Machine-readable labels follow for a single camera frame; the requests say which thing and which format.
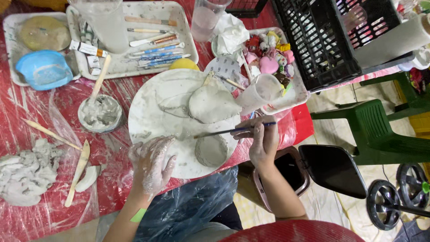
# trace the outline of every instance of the forearm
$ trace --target forearm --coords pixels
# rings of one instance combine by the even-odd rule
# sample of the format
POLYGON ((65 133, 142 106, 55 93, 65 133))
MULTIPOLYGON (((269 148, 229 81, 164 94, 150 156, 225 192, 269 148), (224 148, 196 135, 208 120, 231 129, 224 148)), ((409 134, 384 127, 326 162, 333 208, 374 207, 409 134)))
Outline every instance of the forearm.
POLYGON ((304 206, 274 164, 259 169, 270 208, 278 219, 307 219, 304 206))
POLYGON ((110 226, 103 242, 133 241, 139 223, 131 222, 130 219, 136 215, 141 208, 148 208, 151 203, 148 199, 149 195, 145 195, 142 192, 134 192, 132 189, 124 207, 121 209, 114 223, 110 226))

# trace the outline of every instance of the green plastic chair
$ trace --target green plastic chair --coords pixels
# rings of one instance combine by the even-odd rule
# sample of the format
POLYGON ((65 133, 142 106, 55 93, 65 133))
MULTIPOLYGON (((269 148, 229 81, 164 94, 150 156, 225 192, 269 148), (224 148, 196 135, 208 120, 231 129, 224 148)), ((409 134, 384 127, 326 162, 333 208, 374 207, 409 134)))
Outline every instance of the green plastic chair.
POLYGON ((355 142, 357 165, 430 161, 430 140, 393 132, 380 100, 337 104, 339 109, 311 113, 312 119, 346 118, 355 142))
POLYGON ((393 121, 404 117, 409 117, 430 111, 430 91, 425 94, 418 94, 414 91, 409 79, 409 72, 399 72, 379 78, 360 82, 361 86, 397 80, 406 97, 407 103, 403 103, 394 108, 394 113, 388 115, 388 120, 393 121))

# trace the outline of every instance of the black trash bin lid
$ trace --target black trash bin lid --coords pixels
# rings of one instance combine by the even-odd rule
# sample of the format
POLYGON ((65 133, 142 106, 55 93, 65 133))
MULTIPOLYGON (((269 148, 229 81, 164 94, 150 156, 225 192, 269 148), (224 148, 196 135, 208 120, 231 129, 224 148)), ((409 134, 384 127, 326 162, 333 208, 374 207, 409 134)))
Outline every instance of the black trash bin lid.
POLYGON ((344 148, 327 145, 302 145, 298 148, 312 180, 327 189, 365 199, 367 187, 352 156, 344 148))

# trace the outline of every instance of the blue plastic bowl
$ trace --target blue plastic bowl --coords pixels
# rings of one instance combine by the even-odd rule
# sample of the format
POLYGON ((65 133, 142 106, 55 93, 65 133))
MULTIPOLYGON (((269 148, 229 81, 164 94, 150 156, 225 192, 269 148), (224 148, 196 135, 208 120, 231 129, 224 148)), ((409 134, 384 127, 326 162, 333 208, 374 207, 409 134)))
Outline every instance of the blue plastic bowl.
POLYGON ((73 79, 64 56, 53 50, 39 50, 21 57, 15 66, 35 90, 61 87, 73 79))

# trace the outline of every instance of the white tissue paper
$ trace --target white tissue paper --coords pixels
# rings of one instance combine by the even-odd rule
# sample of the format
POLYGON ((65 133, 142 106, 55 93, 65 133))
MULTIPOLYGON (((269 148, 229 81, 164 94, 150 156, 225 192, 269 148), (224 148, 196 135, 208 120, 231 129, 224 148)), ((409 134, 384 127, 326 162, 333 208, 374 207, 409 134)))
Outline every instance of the white tissue paper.
POLYGON ((241 44, 249 39, 249 31, 243 22, 235 16, 224 12, 221 15, 214 33, 218 34, 218 53, 232 55, 241 49, 241 44))

